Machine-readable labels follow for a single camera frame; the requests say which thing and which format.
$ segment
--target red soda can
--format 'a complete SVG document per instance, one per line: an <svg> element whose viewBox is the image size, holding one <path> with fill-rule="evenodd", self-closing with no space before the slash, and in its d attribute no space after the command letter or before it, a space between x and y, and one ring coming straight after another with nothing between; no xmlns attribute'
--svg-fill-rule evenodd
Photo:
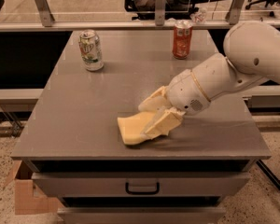
<svg viewBox="0 0 280 224"><path fill-rule="evenodd" d="M181 20L175 23L172 53L177 59L185 59L189 55L192 30L193 27L190 25L189 21Z"/></svg>

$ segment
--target drawer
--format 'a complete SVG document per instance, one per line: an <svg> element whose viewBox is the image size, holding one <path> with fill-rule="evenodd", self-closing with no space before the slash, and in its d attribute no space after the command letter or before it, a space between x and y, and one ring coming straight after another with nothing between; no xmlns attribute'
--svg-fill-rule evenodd
<svg viewBox="0 0 280 224"><path fill-rule="evenodd" d="M66 224L211 224L225 214L224 208L62 208Z"/></svg>
<svg viewBox="0 0 280 224"><path fill-rule="evenodd" d="M228 196L248 173L34 173L50 197Z"/></svg>

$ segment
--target gray cabinet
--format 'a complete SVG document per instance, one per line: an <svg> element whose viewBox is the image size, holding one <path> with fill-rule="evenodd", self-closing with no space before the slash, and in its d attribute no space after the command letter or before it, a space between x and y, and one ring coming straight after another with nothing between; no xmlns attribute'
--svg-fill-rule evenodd
<svg viewBox="0 0 280 224"><path fill-rule="evenodd" d="M193 31L191 54L171 53L172 31L100 31L104 69L84 68L73 32L12 157L65 208L66 223L216 223L219 203L271 153L245 103L223 96L168 137L126 147L117 117L159 86L216 52L207 31Z"/></svg>

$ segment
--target table top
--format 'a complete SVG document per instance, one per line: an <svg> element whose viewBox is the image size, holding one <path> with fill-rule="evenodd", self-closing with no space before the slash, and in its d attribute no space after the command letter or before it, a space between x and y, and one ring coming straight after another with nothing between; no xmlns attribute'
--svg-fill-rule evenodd
<svg viewBox="0 0 280 224"><path fill-rule="evenodd" d="M135 147L121 139L117 117L138 112L152 92L217 52L194 30L186 60L172 55L173 31L100 31L105 67L84 68L73 32L12 153L20 160L226 160L271 156L243 99L234 94L186 117L169 136Z"/></svg>

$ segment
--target soda can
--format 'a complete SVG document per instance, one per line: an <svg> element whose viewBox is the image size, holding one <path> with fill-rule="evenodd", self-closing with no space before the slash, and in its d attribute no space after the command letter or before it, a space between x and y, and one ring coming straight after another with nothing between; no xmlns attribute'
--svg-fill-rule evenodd
<svg viewBox="0 0 280 224"><path fill-rule="evenodd" d="M97 71L104 66L100 37L94 30L83 31L78 38L81 56L88 71Z"/></svg>
<svg viewBox="0 0 280 224"><path fill-rule="evenodd" d="M180 20L174 27L174 44L172 53L177 59L186 59L189 55L193 27L189 21Z"/></svg>

